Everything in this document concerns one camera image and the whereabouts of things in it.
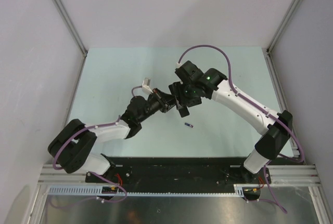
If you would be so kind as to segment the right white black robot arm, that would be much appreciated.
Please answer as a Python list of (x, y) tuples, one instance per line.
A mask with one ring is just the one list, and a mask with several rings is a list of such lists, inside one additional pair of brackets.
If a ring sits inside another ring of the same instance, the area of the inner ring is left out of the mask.
[(188, 108), (201, 104), (202, 98), (220, 103), (246, 120), (260, 135), (253, 151), (243, 163), (240, 177), (246, 183), (254, 182), (259, 170), (280, 155), (289, 141), (292, 115), (288, 111), (278, 113), (237, 91), (230, 79), (217, 69), (202, 72), (190, 61), (176, 65), (175, 74), (180, 79), (169, 85), (175, 96), (176, 108), (181, 117), (189, 115)]

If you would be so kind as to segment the black remote control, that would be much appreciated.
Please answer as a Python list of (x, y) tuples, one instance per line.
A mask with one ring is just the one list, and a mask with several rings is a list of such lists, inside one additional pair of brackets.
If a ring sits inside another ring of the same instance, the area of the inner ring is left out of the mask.
[(188, 110), (187, 107), (181, 107), (181, 108), (178, 109), (178, 111), (179, 111), (179, 114), (180, 114), (181, 117), (189, 116), (189, 110)]

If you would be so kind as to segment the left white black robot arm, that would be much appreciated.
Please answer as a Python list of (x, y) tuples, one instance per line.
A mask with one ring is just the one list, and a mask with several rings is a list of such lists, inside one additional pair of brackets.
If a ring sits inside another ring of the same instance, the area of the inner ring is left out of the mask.
[(103, 182), (110, 182), (115, 176), (105, 155), (92, 152), (97, 143), (134, 137), (142, 122), (156, 112), (168, 112), (176, 105), (176, 97), (155, 88), (145, 99), (134, 96), (125, 112), (115, 122), (87, 125), (78, 119), (71, 120), (48, 146), (54, 158), (53, 169), (65, 170), (71, 174), (77, 170), (95, 173)]

